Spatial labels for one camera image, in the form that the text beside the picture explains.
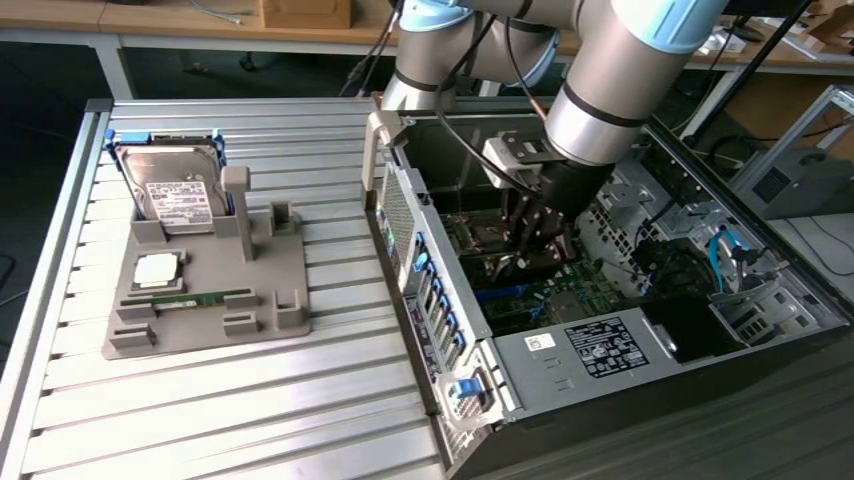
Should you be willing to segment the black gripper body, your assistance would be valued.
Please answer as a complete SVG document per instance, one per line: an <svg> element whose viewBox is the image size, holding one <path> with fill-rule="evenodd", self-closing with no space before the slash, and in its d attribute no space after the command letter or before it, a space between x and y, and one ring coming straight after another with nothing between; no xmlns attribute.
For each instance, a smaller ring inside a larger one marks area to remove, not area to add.
<svg viewBox="0 0 854 480"><path fill-rule="evenodd" d="M615 165L588 166L573 161L544 163L539 172L541 200L568 220L589 206Z"/></svg>

